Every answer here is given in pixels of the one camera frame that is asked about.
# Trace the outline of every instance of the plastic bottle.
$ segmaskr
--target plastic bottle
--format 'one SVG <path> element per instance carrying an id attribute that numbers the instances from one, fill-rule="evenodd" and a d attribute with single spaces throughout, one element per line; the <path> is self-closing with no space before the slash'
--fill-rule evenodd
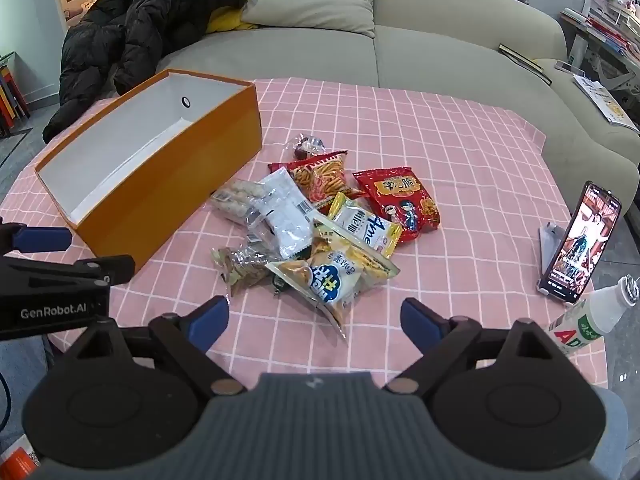
<path id="1" fill-rule="evenodd" d="M 626 310 L 638 302 L 636 281 L 627 275 L 617 285 L 594 290 L 546 328 L 549 337 L 569 355 L 611 332 Z"/>

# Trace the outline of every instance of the cable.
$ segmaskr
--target cable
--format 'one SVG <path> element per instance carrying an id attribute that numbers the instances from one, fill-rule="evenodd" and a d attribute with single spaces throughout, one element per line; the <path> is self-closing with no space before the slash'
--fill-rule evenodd
<path id="1" fill-rule="evenodd" d="M 9 386 L 4 380 L 4 375 L 0 372 L 0 382 L 4 387 L 4 393 L 6 394 L 6 410 L 4 410 L 4 417 L 2 418 L 2 422 L 0 422 L 0 433 L 4 430 L 4 427 L 9 422 L 9 416 L 11 415 L 11 394 L 9 393 Z"/>

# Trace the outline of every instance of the chip bag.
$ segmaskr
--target chip bag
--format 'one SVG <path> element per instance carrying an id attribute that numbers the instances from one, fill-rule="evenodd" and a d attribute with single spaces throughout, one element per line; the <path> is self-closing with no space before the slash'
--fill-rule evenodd
<path id="1" fill-rule="evenodd" d="M 332 152 L 316 155 L 306 160 L 275 162 L 269 164 L 273 173 L 287 168 L 294 182 L 315 209 L 328 206 L 336 194 L 343 192 L 349 198 L 364 196 L 359 189 L 347 186 L 344 176 L 344 159 L 347 152 Z"/>
<path id="2" fill-rule="evenodd" d="M 270 262 L 266 267 L 324 313 L 346 338 L 346 309 L 357 294 L 395 277 L 399 269 L 362 240 L 320 213 L 307 260 Z"/>
<path id="3" fill-rule="evenodd" d="M 402 226 L 380 218 L 358 206 L 340 192 L 331 203 L 327 215 L 340 227 L 346 229 L 359 240 L 363 240 L 373 250 L 389 258 L 402 234 Z"/>
<path id="4" fill-rule="evenodd" d="M 435 202 L 411 168 L 366 170 L 353 176 L 367 191 L 374 213 L 403 227 L 399 243 L 414 240 L 425 227 L 440 225 Z"/>

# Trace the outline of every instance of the table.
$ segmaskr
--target table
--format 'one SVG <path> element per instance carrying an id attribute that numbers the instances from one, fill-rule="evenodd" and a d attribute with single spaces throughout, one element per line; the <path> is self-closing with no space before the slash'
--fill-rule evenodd
<path id="1" fill-rule="evenodd" d="M 334 150 L 348 150 L 351 170 L 411 166 L 434 197 L 442 224 L 398 247 L 392 260 L 399 276 L 358 299 L 346 343 L 294 293 L 275 298 L 266 283 L 233 298 L 229 327 L 208 355 L 244 384 L 253 386 L 265 371 L 328 370 L 368 370 L 377 384 L 385 383 L 419 357 L 400 329 L 406 297 L 441 316 L 469 316 L 493 328 L 508 328 L 521 317 L 545 324 L 564 312 L 535 290 L 538 228 L 547 221 L 567 224 L 569 216 L 542 160 L 545 136 L 532 124 L 508 110 L 421 92 L 295 78 L 255 84 L 263 149 L 238 177 L 261 178 L 268 162 L 285 160 L 289 139 L 312 134 Z M 81 121 L 107 102 L 95 104 Z M 42 155 L 0 206 L 5 221 L 64 225 L 34 175 Z M 241 241 L 241 228 L 203 206 L 129 284 L 111 289 L 110 315 L 122 326 L 136 326 L 163 312 L 186 314 L 223 294 L 210 249 Z M 74 236 L 65 253 L 38 257 L 73 262 L 90 256 Z M 52 340 L 67 348 L 79 332 Z M 602 339 L 572 361 L 591 383 L 606 384 Z"/>

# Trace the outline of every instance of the smartphone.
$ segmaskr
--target smartphone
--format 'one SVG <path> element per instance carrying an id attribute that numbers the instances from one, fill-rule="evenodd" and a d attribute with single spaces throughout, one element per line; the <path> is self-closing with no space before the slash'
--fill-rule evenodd
<path id="1" fill-rule="evenodd" d="M 556 65 L 554 66 L 556 70 L 562 70 L 562 72 L 567 72 L 569 74 L 577 74 L 579 76 L 585 77 L 584 70 L 580 70 L 579 68 L 565 63 L 564 61 L 556 61 Z"/>
<path id="2" fill-rule="evenodd" d="M 620 209 L 620 201 L 609 191 L 587 181 L 538 288 L 568 303 L 578 301 L 607 246 Z"/>

